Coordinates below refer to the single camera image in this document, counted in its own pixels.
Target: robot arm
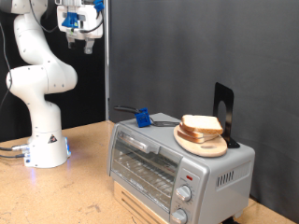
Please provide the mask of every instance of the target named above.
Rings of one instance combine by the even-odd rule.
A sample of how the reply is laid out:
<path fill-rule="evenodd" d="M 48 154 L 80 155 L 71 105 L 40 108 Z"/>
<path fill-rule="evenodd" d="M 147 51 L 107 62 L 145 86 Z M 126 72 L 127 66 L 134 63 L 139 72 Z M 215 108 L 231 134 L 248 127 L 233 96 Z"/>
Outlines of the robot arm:
<path fill-rule="evenodd" d="M 51 52 L 44 36 L 40 19 L 50 6 L 48 1 L 54 0 L 0 0 L 0 10 L 20 14 L 14 21 L 14 33 L 21 57 L 32 64 L 12 69 L 12 84 L 8 74 L 7 86 L 11 85 L 11 93 L 22 99 L 30 112 L 32 136 L 22 147 L 24 163 L 40 168 L 61 165 L 70 155 L 62 135 L 60 109 L 45 101 L 44 95 L 72 90 L 78 80 L 75 69 Z M 91 5 L 76 5 L 76 0 L 60 4 L 58 26 L 66 32 L 69 46 L 73 47 L 75 39 L 86 40 L 85 52 L 92 53 L 94 39 L 103 35 L 103 25 L 96 26 L 102 13 Z"/>

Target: silver toaster oven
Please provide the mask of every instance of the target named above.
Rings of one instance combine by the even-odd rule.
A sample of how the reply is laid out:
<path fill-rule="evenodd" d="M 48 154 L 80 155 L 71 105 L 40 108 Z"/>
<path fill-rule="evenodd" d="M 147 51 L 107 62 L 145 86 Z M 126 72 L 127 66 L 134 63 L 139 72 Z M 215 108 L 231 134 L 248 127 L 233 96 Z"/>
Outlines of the silver toaster oven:
<path fill-rule="evenodd" d="M 165 114 L 154 120 L 174 121 Z M 217 224 L 239 217 L 249 204 L 254 150 L 240 144 L 218 158 L 183 149 L 174 128 L 115 124 L 107 173 L 169 223 Z"/>

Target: wooden table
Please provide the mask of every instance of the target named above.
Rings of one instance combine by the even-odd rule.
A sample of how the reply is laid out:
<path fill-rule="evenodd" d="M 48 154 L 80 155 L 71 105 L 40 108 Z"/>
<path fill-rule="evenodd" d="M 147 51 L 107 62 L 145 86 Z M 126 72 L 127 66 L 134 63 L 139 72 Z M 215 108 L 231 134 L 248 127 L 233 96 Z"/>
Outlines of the wooden table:
<path fill-rule="evenodd" d="M 22 159 L 0 158 L 0 224 L 139 224 L 114 199 L 113 180 L 107 176 L 107 150 L 113 125 L 103 121 L 63 130 L 72 156 L 56 168 L 27 168 Z M 1 143 L 0 147 L 24 144 L 26 140 Z M 237 221 L 294 223 L 253 200 L 249 200 Z"/>

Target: black background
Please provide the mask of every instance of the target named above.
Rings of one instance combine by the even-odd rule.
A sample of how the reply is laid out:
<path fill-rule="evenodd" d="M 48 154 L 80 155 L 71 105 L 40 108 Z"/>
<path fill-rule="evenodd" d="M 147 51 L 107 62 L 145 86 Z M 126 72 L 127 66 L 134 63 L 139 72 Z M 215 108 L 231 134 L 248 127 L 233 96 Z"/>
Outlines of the black background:
<path fill-rule="evenodd" d="M 7 57 L 11 68 L 27 65 L 21 58 L 13 33 L 17 15 L 0 12 L 7 38 Z M 57 25 L 56 10 L 41 23 L 48 29 Z M 52 52 L 78 74 L 78 84 L 72 91 L 46 95 L 47 101 L 61 108 L 63 129 L 105 120 L 105 39 L 96 39 L 93 54 L 83 53 L 85 41 L 77 41 L 77 49 L 68 48 L 65 33 L 57 29 L 46 33 Z M 0 99 L 7 91 L 7 65 L 3 56 L 3 38 L 0 36 Z M 8 94 L 0 114 L 0 142 L 31 135 L 31 121 L 25 103 Z"/>
<path fill-rule="evenodd" d="M 212 115 L 220 82 L 235 93 L 232 137 L 256 152 L 251 196 L 299 222 L 298 12 L 296 0 L 112 0 L 110 119 L 134 117 L 114 105 Z"/>

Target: sticker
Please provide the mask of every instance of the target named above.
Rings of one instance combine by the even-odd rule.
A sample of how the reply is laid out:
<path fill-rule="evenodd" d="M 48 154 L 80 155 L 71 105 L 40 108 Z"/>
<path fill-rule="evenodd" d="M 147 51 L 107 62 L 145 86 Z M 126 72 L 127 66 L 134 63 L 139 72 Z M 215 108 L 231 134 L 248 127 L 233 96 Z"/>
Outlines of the sticker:
<path fill-rule="evenodd" d="M 69 36 L 76 36 L 77 32 L 74 32 L 74 28 L 66 29 L 65 31 Z"/>
<path fill-rule="evenodd" d="M 57 142 L 57 139 L 55 138 L 54 134 L 50 136 L 49 144 Z"/>

